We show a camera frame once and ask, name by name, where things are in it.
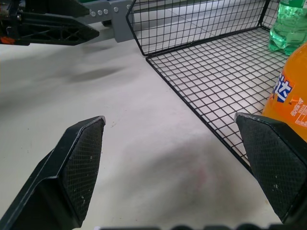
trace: gray metal bracket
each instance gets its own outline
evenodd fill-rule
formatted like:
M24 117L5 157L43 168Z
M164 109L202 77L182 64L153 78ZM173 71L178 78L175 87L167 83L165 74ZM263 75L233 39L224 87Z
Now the gray metal bracket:
M117 42L124 42L133 39L132 32L126 21L126 14L131 0L113 0L109 1L112 12L112 25L114 28L114 36Z
M90 9L90 14L79 18L86 24L111 20L114 37L117 42L133 39L133 35L126 21L127 11L132 0L98 0L84 3Z

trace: wire mesh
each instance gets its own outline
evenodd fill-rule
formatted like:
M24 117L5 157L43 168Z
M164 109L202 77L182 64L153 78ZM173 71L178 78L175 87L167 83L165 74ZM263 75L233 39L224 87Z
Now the wire mesh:
M278 0L135 0L146 60L251 172L236 112L260 115L287 56L268 50Z
M143 55L256 27L264 0L135 0L127 20Z
M278 4L279 4L278 0L270 0L268 8L263 18L262 26L271 28L272 25L275 23L278 13L277 11Z

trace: white table surface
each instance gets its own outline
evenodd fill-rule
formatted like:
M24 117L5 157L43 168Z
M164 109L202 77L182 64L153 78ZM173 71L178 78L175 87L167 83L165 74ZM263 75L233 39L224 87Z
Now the white table surface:
M1 45L0 77L0 216L67 127L104 115L100 169L82 229L280 222L257 181L135 41Z

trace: green bottle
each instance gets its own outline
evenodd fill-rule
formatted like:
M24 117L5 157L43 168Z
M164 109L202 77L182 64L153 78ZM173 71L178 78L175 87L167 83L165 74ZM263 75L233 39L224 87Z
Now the green bottle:
M269 50L292 54L307 39L307 0L281 0L270 31Z

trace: orange bottle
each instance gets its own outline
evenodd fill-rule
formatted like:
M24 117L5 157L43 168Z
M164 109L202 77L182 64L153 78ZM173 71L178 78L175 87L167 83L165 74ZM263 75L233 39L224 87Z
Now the orange bottle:
M307 142L307 43L288 58L262 115L285 122Z

